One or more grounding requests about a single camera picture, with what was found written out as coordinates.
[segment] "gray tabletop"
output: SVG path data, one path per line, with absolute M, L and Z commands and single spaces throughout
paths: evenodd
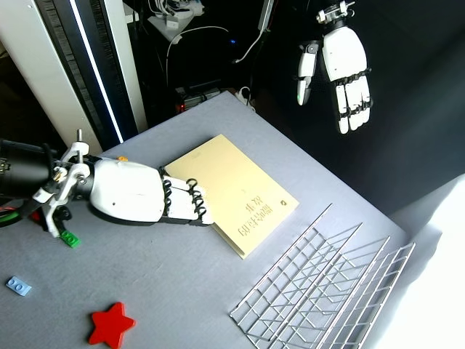
M 229 312 L 330 203 L 323 235 L 364 222 L 360 243 L 388 235 L 388 249 L 407 242 L 392 221 L 228 92 L 105 155 L 159 167 L 218 134 L 300 202 L 265 242 L 242 260 L 211 227 L 116 225 L 84 202 L 70 205 L 68 229 L 82 241 L 76 249 L 28 221 L 2 228 L 0 281 L 17 276 L 32 290 L 21 297 L 0 285 L 0 347 L 88 348 L 90 314 L 123 302 L 137 322 L 124 348 L 253 348 Z

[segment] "book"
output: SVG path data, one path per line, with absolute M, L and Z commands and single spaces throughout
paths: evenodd
M 215 230 L 246 258 L 299 205 L 224 135 L 165 167 L 172 177 L 195 178 L 206 190 Z

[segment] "robotic arm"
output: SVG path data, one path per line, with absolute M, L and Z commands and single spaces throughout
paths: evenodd
M 325 70 L 336 97 L 336 118 L 342 134 L 355 131 L 366 123 L 372 106 L 365 50 L 357 34 L 346 26 L 347 16 L 354 13 L 349 8 L 353 4 L 341 1 L 318 12 L 317 21 L 325 26 L 323 43 L 311 41 L 302 47 L 298 73 L 297 102 L 303 105 L 310 96 L 310 82 L 321 45 Z
M 113 222 L 213 223 L 203 200 L 205 190 L 196 180 L 185 182 L 168 176 L 164 169 L 124 158 L 101 159 L 88 152 L 80 130 L 78 140 L 59 160 L 40 148 L 0 142 L 0 196 L 21 198 L 27 196 L 24 188 L 35 191 L 12 214 L 11 222 L 41 209 L 44 229 L 59 237 L 66 231 L 62 221 L 70 219 L 65 205 L 74 198 L 85 198 L 97 215 Z M 0 218 L 6 225 L 8 217 Z

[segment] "wire rack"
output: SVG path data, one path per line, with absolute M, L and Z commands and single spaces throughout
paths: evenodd
M 362 224 L 292 244 L 230 316 L 258 349 L 360 348 L 413 251 L 381 255 L 389 237 L 354 246 Z

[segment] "red star-shaped toy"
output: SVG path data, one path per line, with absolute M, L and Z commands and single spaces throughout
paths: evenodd
M 123 332 L 136 324 L 132 318 L 124 316 L 124 304 L 113 304 L 109 311 L 97 311 L 92 314 L 95 330 L 89 338 L 89 344 L 105 342 L 111 349 L 119 349 L 123 342 Z

